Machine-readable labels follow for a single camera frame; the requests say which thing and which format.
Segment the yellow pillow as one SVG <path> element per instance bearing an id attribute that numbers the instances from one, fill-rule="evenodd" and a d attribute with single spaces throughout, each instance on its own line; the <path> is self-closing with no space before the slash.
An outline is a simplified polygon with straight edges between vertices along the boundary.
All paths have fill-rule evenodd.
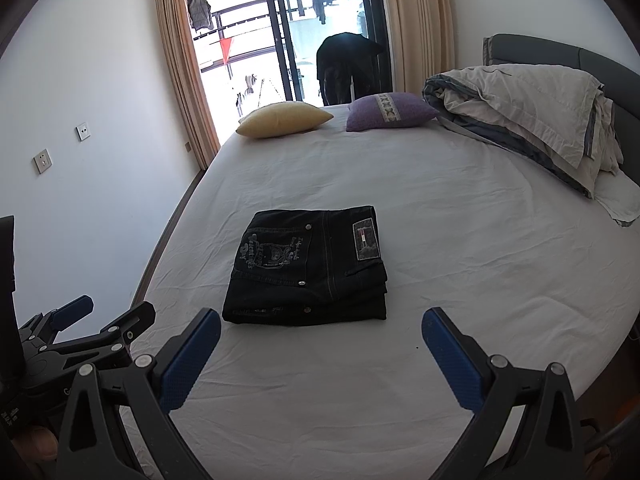
<path id="1" fill-rule="evenodd" d="M 286 101 L 259 107 L 243 118 L 236 133 L 250 139 L 269 139 L 314 130 L 333 118 L 322 108 Z"/>

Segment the purple patterned pillow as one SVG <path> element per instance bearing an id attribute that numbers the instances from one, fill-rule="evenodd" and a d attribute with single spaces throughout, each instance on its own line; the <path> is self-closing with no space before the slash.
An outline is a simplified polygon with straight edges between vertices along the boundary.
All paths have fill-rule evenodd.
<path id="1" fill-rule="evenodd" d="M 377 93 L 350 104 L 346 130 L 361 132 L 421 127 L 437 116 L 438 110 L 413 93 Z"/>

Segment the beige curtain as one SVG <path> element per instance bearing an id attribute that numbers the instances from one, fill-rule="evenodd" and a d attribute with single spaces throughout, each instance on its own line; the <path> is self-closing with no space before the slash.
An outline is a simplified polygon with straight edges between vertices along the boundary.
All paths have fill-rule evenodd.
<path id="1" fill-rule="evenodd" d="M 193 45 L 186 0 L 155 0 L 164 55 L 186 136 L 206 171 L 220 150 Z"/>
<path id="2" fill-rule="evenodd" d="M 454 67 L 451 0 L 384 0 L 393 88 L 418 96 L 428 77 Z"/>

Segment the left beige curtain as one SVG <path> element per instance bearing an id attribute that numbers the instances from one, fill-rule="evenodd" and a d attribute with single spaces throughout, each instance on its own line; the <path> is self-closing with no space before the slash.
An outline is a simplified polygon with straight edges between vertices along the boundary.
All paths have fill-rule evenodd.
<path id="1" fill-rule="evenodd" d="M 220 150 L 193 45 L 186 0 L 155 0 L 164 55 L 186 136 L 206 171 Z"/>

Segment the white bed mattress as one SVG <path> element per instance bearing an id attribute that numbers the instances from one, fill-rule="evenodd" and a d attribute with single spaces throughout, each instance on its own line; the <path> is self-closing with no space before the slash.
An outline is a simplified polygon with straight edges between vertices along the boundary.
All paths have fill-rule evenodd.
<path id="1" fill-rule="evenodd" d="M 151 354 L 204 308 L 220 341 L 172 421 L 215 479 L 425 479 L 470 421 L 422 340 L 440 307 L 583 393 L 639 312 L 639 229 L 452 132 L 232 136 L 160 257 Z"/>

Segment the black denim jeans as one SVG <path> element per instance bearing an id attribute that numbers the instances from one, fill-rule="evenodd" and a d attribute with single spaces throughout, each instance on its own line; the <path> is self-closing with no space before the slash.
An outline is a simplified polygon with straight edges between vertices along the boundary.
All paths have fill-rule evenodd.
<path id="1" fill-rule="evenodd" d="M 372 206 L 258 211 L 236 251 L 222 318 L 315 326 L 387 318 Z"/>

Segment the black clothes on chair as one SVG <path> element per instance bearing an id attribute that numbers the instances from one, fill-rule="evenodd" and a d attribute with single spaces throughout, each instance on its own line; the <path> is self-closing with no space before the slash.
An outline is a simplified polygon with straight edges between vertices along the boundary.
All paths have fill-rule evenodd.
<path id="1" fill-rule="evenodd" d="M 384 52 L 377 42 L 353 32 L 326 37 L 316 54 L 323 104 L 349 104 L 378 93 L 378 57 Z"/>

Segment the grey folded duvet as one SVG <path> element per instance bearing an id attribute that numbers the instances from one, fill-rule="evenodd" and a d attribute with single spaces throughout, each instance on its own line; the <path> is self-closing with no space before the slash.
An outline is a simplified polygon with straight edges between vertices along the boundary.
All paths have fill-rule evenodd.
<path id="1" fill-rule="evenodd" d="M 620 226 L 638 221 L 639 187 L 595 76 L 561 65 L 472 66 L 431 76 L 422 98 L 446 128 L 536 162 Z"/>

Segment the white wall socket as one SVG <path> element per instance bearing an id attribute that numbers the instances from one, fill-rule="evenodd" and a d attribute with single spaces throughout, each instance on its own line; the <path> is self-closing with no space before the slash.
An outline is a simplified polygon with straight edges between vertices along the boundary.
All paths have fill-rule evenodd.
<path id="1" fill-rule="evenodd" d="M 32 161 L 34 162 L 34 166 L 38 174 L 44 174 L 52 167 L 52 158 L 46 148 L 34 156 Z"/>

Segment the dark grey headboard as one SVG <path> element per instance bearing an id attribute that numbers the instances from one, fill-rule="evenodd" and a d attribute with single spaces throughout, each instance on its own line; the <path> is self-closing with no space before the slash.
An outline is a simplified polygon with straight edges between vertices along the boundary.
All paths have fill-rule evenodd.
<path id="1" fill-rule="evenodd" d="M 613 101 L 614 127 L 624 163 L 623 172 L 639 184 L 640 77 L 609 58 L 587 49 L 532 36 L 497 34 L 484 39 L 483 63 L 562 65 L 595 76 Z"/>

